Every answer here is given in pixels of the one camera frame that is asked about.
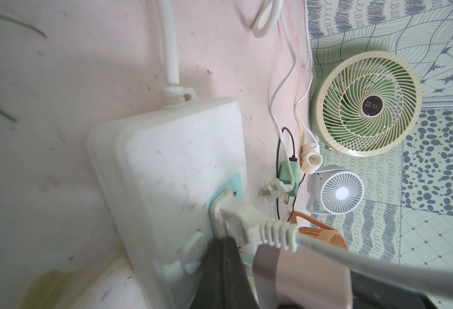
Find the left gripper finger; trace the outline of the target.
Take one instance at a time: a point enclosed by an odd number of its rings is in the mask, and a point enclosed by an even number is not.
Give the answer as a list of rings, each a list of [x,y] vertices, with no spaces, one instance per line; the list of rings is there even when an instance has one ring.
[[[208,246],[198,291],[190,308],[258,308],[235,239],[214,239]]]

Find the green USB charger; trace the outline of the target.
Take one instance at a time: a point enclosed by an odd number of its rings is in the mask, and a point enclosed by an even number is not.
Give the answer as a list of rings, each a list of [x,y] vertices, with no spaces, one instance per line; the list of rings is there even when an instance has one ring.
[[[288,185],[291,184],[289,171],[292,171],[294,185],[293,189],[288,193],[288,195],[291,197],[296,197],[298,193],[299,182],[301,179],[301,169],[298,163],[298,159],[295,156],[290,157],[288,161],[282,162],[279,169],[279,180]]]

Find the white power strip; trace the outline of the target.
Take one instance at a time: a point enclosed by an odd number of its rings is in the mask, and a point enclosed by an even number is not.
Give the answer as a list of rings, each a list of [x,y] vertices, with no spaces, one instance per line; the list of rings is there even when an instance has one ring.
[[[249,198],[243,116],[231,98],[106,122],[87,149],[152,308],[188,308],[214,231],[212,202]]]

